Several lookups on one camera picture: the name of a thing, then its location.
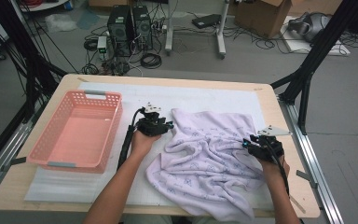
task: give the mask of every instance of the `pink plastic basket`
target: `pink plastic basket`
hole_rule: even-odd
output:
[[[50,170],[103,173],[121,114],[120,93],[68,91],[27,161]]]

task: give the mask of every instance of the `wrinkled fabric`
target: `wrinkled fabric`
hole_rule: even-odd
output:
[[[173,139],[146,170],[150,184],[194,216],[249,222],[255,217],[235,188],[265,183],[255,158],[241,145],[255,133],[252,117],[172,110]]]

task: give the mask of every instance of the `concrete floor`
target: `concrete floor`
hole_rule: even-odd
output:
[[[68,13],[74,21],[78,21],[84,9],[65,12],[55,8],[45,13]],[[100,18],[88,30],[76,29],[51,34],[51,37],[79,70],[85,63],[83,37],[104,24],[106,19]],[[46,36],[42,37],[53,63],[73,72],[74,69],[64,61]],[[226,38],[225,41],[227,56],[221,60],[214,36],[176,33],[171,56],[166,56],[163,50],[160,53],[162,66],[157,70],[140,68],[143,77],[272,83],[296,71],[306,57],[303,54],[282,54],[277,48],[261,49],[252,43],[248,35],[241,35],[235,40]],[[285,49],[282,42],[279,44],[281,49]],[[350,57],[328,56],[316,71],[310,88],[307,131],[344,222],[358,223],[358,48],[348,49]],[[135,69],[128,73],[132,77],[140,75]],[[0,132],[24,101],[11,61],[0,61]],[[84,215],[0,211],[0,223],[79,223]],[[304,221],[328,223],[323,215]],[[273,220],[262,218],[256,223],[273,223]]]

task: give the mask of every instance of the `electronic device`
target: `electronic device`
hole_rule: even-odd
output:
[[[121,148],[120,157],[118,158],[117,169],[124,163],[127,159],[127,154],[130,148],[131,140],[135,130],[143,133],[146,136],[152,137],[160,134],[166,133],[169,129],[173,128],[172,121],[165,122],[165,118],[159,118],[160,107],[151,105],[150,103],[147,106],[138,109],[133,115],[132,124],[129,125],[127,130],[126,137],[124,139],[123,146]],[[138,113],[143,114],[145,117],[139,119],[135,123],[136,116]]]
[[[98,54],[100,55],[100,59],[102,61],[109,60],[109,48],[107,47],[107,37],[106,36],[98,36],[98,44],[97,44]]]
[[[192,20],[193,24],[199,29],[203,29],[209,26],[217,25],[220,22],[220,15],[212,14],[209,16],[199,17]]]
[[[132,8],[133,22],[135,25],[135,41],[139,50],[152,49],[152,29],[149,12],[146,6]]]
[[[131,56],[131,42],[134,38],[131,8],[115,5],[107,22],[115,56]]]
[[[330,18],[320,12],[304,13],[301,17],[290,20],[287,27],[288,31],[296,31],[304,39],[313,43],[322,33]]]
[[[282,143],[277,140],[275,135],[290,135],[292,133],[270,125],[257,133],[260,135],[250,135],[250,141],[243,138],[242,146],[248,149],[249,154],[255,156],[259,160],[272,162],[278,165],[286,187],[286,192],[289,195],[287,174],[284,171],[283,163],[280,163],[280,157],[284,155],[284,149]]]

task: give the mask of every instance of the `computer tower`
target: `computer tower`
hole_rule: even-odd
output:
[[[115,5],[107,22],[115,56],[131,56],[131,42],[134,38],[131,8]]]
[[[135,38],[139,50],[152,49],[152,29],[149,12],[146,6],[132,8],[133,22],[135,24]]]

